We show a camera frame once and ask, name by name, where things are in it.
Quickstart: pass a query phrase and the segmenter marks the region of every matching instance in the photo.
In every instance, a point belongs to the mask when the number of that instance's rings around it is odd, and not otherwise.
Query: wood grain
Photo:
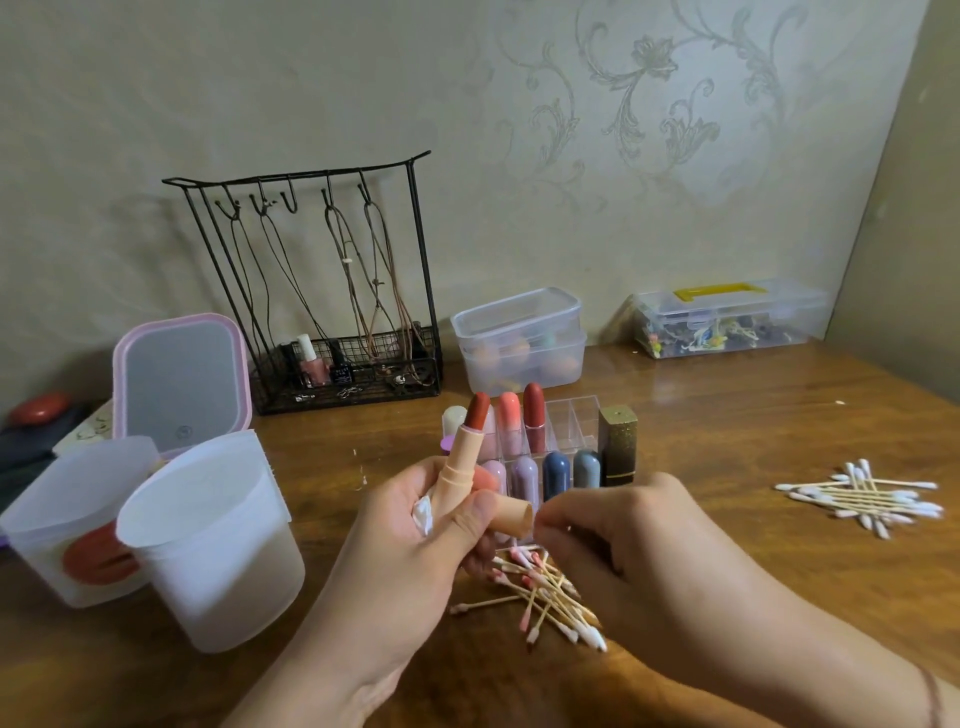
[[[433,400],[254,423],[307,580],[283,617],[226,654],[196,653],[150,590],[73,611],[0,554],[0,722],[216,725],[296,630],[364,491],[437,451],[441,414],[469,397],[462,370],[450,370]],[[960,409],[822,345],[660,362],[629,346],[590,348],[583,379],[547,393],[586,394],[630,405],[640,471],[676,474],[778,579],[960,683]],[[877,475],[940,483],[930,495],[947,517],[898,528],[885,543],[771,491],[858,457]],[[453,600],[483,595],[500,592],[462,578]],[[521,612],[509,604],[445,618],[369,725],[770,725],[658,677],[615,645],[594,654],[545,629],[528,654]]]

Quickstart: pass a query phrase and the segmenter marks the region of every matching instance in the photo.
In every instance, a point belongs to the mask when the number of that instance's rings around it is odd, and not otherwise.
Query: wall
[[[584,300],[595,340],[642,289],[786,274],[833,295],[924,6],[8,3],[0,407],[51,384],[106,391],[124,331],[226,310],[182,196],[160,183],[173,175],[433,149],[418,168],[442,317],[554,284]],[[369,254],[354,183],[337,199],[352,195],[345,212]],[[374,191],[412,302],[402,179]],[[324,327],[350,334],[319,187],[300,199],[298,215],[274,217]],[[276,269],[267,279],[283,283]],[[276,340],[306,328],[290,301],[274,295]]]
[[[828,340],[960,402],[960,7],[933,0]]]

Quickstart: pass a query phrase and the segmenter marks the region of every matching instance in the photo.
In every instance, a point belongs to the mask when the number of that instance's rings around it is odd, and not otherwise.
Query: person's right hand
[[[809,605],[711,521],[677,478],[657,473],[646,486],[567,491],[541,507],[534,536],[604,632],[648,667],[730,699],[777,688],[789,659],[784,641],[797,639],[788,635]]]

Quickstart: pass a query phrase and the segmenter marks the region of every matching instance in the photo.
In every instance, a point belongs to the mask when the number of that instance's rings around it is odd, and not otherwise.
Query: pile of cotton swabs
[[[512,546],[500,548],[497,554],[500,553],[509,554],[512,561],[495,556],[495,568],[490,579],[494,584],[507,587],[515,594],[473,604],[454,604],[449,608],[451,615],[462,615],[478,607],[492,607],[495,604],[522,600],[526,602],[527,608],[520,618],[519,628],[520,632],[526,633],[528,645],[533,646],[537,641],[540,628],[547,620],[572,643],[583,640],[594,649],[607,651],[607,643],[597,629],[600,621],[580,602],[580,595],[570,580],[557,567],[547,563],[549,556],[543,546]],[[519,577],[523,586],[515,584],[507,574]],[[540,616],[531,627],[534,609],[537,609]]]
[[[880,483],[935,491],[936,483],[874,478],[870,463],[862,458],[858,465],[847,463],[845,471],[832,475],[830,480],[822,483],[781,483],[774,488],[785,491],[787,497],[802,503],[828,508],[833,511],[835,518],[857,519],[860,525],[884,540],[890,539],[892,525],[913,523],[917,517],[943,517],[943,506],[920,500],[920,494],[916,491],[881,491],[876,486]]]

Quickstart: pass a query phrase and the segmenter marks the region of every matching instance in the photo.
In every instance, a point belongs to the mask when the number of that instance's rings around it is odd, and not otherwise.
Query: brown string bracelet
[[[917,665],[917,669],[924,678],[926,695],[930,704],[929,720],[927,721],[927,725],[929,728],[943,728],[944,704],[940,699],[940,685],[937,683],[937,678],[935,678],[933,673],[930,672],[930,670],[928,670],[926,667]]]

